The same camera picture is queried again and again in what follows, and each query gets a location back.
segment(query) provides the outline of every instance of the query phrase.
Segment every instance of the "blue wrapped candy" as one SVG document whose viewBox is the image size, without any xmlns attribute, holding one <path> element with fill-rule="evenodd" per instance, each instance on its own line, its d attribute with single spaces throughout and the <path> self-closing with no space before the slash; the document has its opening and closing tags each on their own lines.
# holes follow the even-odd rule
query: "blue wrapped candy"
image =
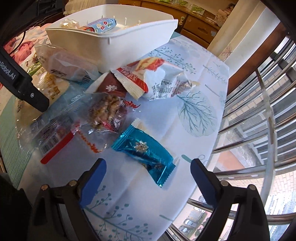
<svg viewBox="0 0 296 241">
<path fill-rule="evenodd" d="M 138 129 L 139 126 L 142 126 L 141 121 L 136 119 L 117 138 L 112 148 L 130 155 L 142 163 L 155 183 L 162 187 L 175 168 L 174 159 L 158 141 Z"/>
</svg>

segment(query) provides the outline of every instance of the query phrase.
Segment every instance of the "white tablecloth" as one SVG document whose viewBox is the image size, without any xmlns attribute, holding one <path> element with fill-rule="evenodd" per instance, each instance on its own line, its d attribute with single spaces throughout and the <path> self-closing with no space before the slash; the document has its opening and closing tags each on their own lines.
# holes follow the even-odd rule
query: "white tablecloth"
<svg viewBox="0 0 296 241">
<path fill-rule="evenodd" d="M 174 98 L 133 100 L 141 106 L 129 114 L 127 121 L 140 118 L 149 133 L 180 158 L 163 187 L 157 186 L 131 157 L 111 148 L 94 153 L 79 135 L 46 165 L 35 160 L 33 154 L 19 186 L 34 199 L 41 184 L 65 185 L 89 170 L 99 157 L 104 158 L 106 175 L 85 209 L 102 240 L 150 241 L 164 233 L 196 187 L 188 160 L 200 157 L 206 163 L 222 119 L 229 78 L 223 62 L 184 36 L 171 39 L 147 56 L 180 66 L 189 79 L 197 82 L 190 93 Z"/>
</svg>

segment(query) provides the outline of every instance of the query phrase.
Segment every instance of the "black cable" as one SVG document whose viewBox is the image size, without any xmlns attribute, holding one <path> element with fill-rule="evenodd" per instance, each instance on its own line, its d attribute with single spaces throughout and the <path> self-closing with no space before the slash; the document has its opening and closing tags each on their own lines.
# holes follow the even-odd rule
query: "black cable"
<svg viewBox="0 0 296 241">
<path fill-rule="evenodd" d="M 13 51 L 11 51 L 11 53 L 9 55 L 11 55 L 14 51 L 16 51 L 18 49 L 18 47 L 22 44 L 22 42 L 24 41 L 24 38 L 26 36 L 26 31 L 24 31 L 24 35 L 22 37 L 22 40 L 20 41 L 19 45 L 17 47 L 15 47 L 15 49 Z"/>
</svg>

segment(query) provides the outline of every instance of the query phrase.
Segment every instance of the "wooden cabinet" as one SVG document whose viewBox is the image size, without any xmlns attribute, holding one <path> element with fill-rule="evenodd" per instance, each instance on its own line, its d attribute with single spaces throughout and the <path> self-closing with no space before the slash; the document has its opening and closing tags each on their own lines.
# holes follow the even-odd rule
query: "wooden cabinet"
<svg viewBox="0 0 296 241">
<path fill-rule="evenodd" d="M 205 40 L 201 39 L 200 37 L 188 32 L 185 29 L 182 29 L 181 34 L 184 35 L 185 37 L 193 40 L 194 42 L 198 43 L 199 45 L 203 46 L 204 48 L 209 47 L 209 43 L 207 43 Z"/>
<path fill-rule="evenodd" d="M 190 38 L 204 48 L 210 45 L 219 29 L 218 26 L 215 27 L 215 25 L 207 21 L 207 16 L 210 18 L 214 17 L 209 12 L 204 16 L 195 15 L 190 10 L 179 7 L 177 4 L 165 4 L 154 2 L 153 0 L 119 0 L 119 4 L 145 7 L 171 14 L 174 19 L 178 19 L 178 27 L 175 31 Z"/>
<path fill-rule="evenodd" d="M 193 16 L 188 16 L 184 24 L 184 29 L 197 35 L 208 43 L 211 43 L 218 32 L 218 30 L 211 25 Z"/>
<path fill-rule="evenodd" d="M 143 1 L 141 6 L 171 14 L 174 17 L 174 19 L 178 19 L 178 25 L 183 25 L 185 22 L 185 18 L 187 17 L 187 14 L 180 10 L 157 3 Z"/>
<path fill-rule="evenodd" d="M 139 0 L 119 0 L 119 4 L 122 5 L 132 5 L 132 6 L 137 6 L 140 7 L 141 6 L 142 1 Z"/>
</svg>

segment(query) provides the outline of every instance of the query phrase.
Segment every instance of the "white basket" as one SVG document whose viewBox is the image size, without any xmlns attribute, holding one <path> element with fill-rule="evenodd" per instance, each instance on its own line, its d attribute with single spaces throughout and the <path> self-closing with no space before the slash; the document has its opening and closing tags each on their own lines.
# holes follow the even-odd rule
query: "white basket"
<svg viewBox="0 0 296 241">
<path fill-rule="evenodd" d="M 83 26 L 100 18 L 113 17 L 117 22 L 116 27 L 103 34 L 59 27 L 66 18 Z M 178 20 L 167 13 L 143 7 L 107 4 L 73 13 L 45 30 L 53 45 L 89 59 L 104 73 L 132 63 L 167 43 L 177 25 Z"/>
</svg>

